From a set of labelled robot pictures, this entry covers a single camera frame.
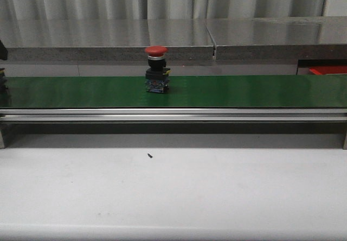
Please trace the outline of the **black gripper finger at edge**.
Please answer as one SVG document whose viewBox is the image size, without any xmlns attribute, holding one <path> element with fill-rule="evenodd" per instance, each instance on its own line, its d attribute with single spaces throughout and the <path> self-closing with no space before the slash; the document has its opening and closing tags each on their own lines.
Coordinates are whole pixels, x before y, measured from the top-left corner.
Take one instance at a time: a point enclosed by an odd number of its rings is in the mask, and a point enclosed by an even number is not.
<svg viewBox="0 0 347 241">
<path fill-rule="evenodd" d="M 8 50 L 5 45 L 0 41 L 0 59 L 7 60 L 8 59 Z"/>
</svg>

